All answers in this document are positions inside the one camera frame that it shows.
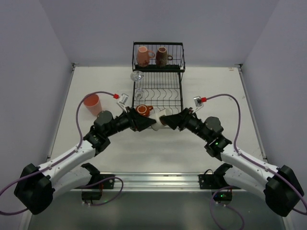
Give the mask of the orange ceramic mug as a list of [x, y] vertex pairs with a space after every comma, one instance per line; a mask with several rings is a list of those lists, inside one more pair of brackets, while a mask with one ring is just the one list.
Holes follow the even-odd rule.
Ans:
[[140, 104], [136, 107], [136, 111], [144, 116], [144, 117], [149, 117], [150, 116], [150, 112], [153, 110], [154, 108], [151, 105], [144, 105], [144, 104]]

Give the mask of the white brown ceramic cup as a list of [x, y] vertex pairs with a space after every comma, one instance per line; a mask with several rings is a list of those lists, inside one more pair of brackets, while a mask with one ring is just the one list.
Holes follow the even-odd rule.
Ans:
[[154, 131], [158, 131], [159, 129], [164, 128], [166, 125], [164, 125], [161, 122], [160, 118], [163, 117], [163, 116], [172, 115], [172, 114], [173, 114], [173, 112], [168, 108], [161, 110], [160, 112], [153, 113], [152, 115], [149, 116], [149, 118], [155, 120], [156, 123], [151, 125], [151, 128]]

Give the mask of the pink plastic tumbler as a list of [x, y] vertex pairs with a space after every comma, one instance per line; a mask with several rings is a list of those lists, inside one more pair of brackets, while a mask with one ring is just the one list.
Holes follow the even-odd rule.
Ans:
[[102, 111], [100, 98], [97, 94], [87, 95], [83, 104], [94, 116], [97, 116]]

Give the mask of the brown ceramic mug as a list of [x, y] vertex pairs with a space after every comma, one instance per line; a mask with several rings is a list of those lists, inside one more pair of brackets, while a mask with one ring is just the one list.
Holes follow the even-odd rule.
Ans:
[[159, 67], [165, 67], [171, 60], [173, 60], [173, 56], [168, 54], [166, 47], [159, 47], [155, 56], [156, 65]]

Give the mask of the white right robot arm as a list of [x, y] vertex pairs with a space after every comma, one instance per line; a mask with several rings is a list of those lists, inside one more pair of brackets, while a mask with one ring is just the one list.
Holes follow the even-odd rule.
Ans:
[[211, 157], [231, 165], [224, 175], [226, 183], [258, 195], [276, 214], [286, 217], [304, 196], [290, 167], [271, 165], [235, 147], [222, 135], [224, 129], [217, 117], [210, 116], [202, 121], [185, 109], [179, 114], [162, 116], [160, 120], [173, 130], [187, 129], [205, 140], [205, 149]]

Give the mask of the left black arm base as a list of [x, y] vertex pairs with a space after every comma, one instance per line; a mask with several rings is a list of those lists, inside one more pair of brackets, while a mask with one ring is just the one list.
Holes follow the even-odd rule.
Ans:
[[117, 193], [114, 197], [103, 203], [94, 204], [93, 201], [98, 201], [102, 198], [102, 193], [104, 189], [114, 188], [116, 175], [111, 173], [101, 174], [100, 171], [90, 163], [84, 163], [81, 165], [81, 167], [86, 169], [91, 175], [90, 181], [88, 182], [88, 184], [85, 185], [86, 189], [99, 190], [98, 192], [82, 192], [81, 198], [85, 204], [87, 204], [88, 206], [102, 206], [117, 199], [121, 191]]

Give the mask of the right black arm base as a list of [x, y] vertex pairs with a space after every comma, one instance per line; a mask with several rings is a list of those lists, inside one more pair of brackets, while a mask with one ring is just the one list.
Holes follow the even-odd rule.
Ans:
[[[232, 168], [230, 164], [223, 163], [215, 171], [208, 169], [205, 172], [198, 175], [198, 181], [200, 189], [207, 189], [212, 191], [212, 195], [218, 189], [229, 186], [224, 179], [227, 170]], [[232, 201], [233, 194], [232, 189], [223, 189], [223, 191], [218, 192], [213, 196], [215, 202], [228, 205]]]

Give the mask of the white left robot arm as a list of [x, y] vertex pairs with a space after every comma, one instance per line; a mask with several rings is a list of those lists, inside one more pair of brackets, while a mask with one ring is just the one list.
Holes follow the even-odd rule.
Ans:
[[156, 120], [127, 108], [113, 117], [109, 111], [101, 112], [82, 142], [52, 161], [39, 166], [24, 167], [14, 195], [34, 215], [43, 212], [53, 199], [77, 187], [95, 186], [101, 179], [97, 168], [87, 160], [103, 152], [110, 144], [109, 137], [125, 129], [143, 131], [156, 124]]

